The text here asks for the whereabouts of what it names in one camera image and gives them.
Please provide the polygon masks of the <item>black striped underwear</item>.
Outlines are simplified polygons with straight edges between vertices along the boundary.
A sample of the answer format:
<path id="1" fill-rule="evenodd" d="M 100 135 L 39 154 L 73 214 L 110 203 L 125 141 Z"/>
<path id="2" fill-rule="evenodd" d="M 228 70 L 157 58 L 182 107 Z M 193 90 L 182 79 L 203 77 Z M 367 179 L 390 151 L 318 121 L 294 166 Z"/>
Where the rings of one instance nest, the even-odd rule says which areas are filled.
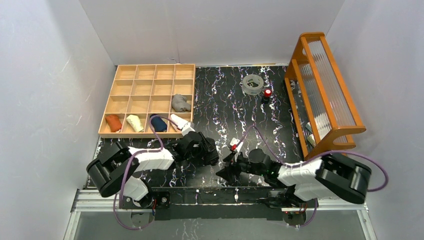
<path id="1" fill-rule="evenodd" d="M 206 137 L 204 145 L 203 164 L 215 166 L 219 162 L 219 153 L 216 148 L 216 141 L 213 138 Z"/>

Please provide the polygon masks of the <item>grey beige underwear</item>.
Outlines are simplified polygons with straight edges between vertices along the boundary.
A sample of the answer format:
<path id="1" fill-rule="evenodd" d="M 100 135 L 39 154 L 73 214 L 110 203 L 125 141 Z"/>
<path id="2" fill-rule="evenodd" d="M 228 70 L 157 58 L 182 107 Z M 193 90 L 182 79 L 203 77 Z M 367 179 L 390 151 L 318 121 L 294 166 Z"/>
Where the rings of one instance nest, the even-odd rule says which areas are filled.
<path id="1" fill-rule="evenodd" d="M 190 112 L 192 106 L 187 102 L 187 97 L 181 94 L 175 94 L 171 100 L 171 107 L 178 113 Z"/>

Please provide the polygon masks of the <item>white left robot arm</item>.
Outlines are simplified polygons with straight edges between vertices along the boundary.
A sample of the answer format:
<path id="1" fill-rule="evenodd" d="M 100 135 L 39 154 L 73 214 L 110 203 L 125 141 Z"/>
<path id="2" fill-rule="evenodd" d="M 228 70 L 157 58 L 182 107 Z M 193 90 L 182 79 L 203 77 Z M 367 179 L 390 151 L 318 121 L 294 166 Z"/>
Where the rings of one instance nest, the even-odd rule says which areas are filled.
<path id="1" fill-rule="evenodd" d="M 154 192 L 145 179 L 134 174 L 149 170 L 168 170 L 180 162 L 202 166 L 219 161 L 216 142 L 202 132 L 190 131 L 159 148 L 135 148 L 119 142 L 86 167 L 88 176 L 103 198 L 118 194 L 142 209 L 166 208 L 168 193 Z"/>

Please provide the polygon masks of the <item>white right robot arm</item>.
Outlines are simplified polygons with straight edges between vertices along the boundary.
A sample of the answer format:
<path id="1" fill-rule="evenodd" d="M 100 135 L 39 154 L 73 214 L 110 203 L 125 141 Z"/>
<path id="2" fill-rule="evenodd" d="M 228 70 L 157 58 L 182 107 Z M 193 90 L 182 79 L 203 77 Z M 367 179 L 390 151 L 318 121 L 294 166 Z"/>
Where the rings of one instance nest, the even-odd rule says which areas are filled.
<path id="1" fill-rule="evenodd" d="M 229 184 L 238 181 L 241 173 L 262 176 L 275 190 L 261 202 L 272 208 L 300 207 L 310 200 L 326 197 L 363 204 L 372 175 L 368 166 L 340 153 L 284 166 L 258 148 L 248 157 L 231 153 L 224 161 L 226 166 L 217 176 Z"/>

